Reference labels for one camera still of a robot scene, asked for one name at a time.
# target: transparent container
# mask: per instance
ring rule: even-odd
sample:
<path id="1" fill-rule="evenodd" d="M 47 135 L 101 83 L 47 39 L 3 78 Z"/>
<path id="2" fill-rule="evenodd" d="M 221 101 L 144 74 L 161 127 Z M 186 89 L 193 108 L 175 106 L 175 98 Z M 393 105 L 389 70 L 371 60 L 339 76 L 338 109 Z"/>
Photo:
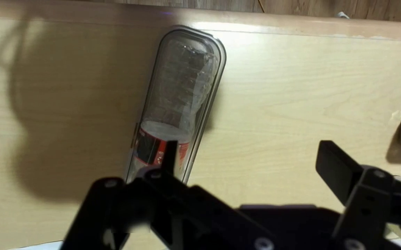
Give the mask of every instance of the transparent container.
<path id="1" fill-rule="evenodd" d="M 171 141 L 179 142 L 175 176 L 189 181 L 225 66 L 225 46 L 205 33 L 179 27 L 162 39 L 127 181 L 144 167 L 161 167 Z"/>

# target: light wood panel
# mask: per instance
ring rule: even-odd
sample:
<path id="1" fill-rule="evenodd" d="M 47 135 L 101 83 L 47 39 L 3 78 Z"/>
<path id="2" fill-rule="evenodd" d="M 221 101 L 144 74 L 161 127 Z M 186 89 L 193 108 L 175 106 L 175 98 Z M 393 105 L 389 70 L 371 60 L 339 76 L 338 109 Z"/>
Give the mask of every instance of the light wood panel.
<path id="1" fill-rule="evenodd" d="M 204 30 L 229 62 L 191 184 L 229 205 L 342 206 L 322 139 L 401 176 L 401 24 L 0 2 L 0 249 L 61 241 L 97 178 L 122 176 L 161 38 Z M 162 249 L 144 231 L 133 249 Z"/>

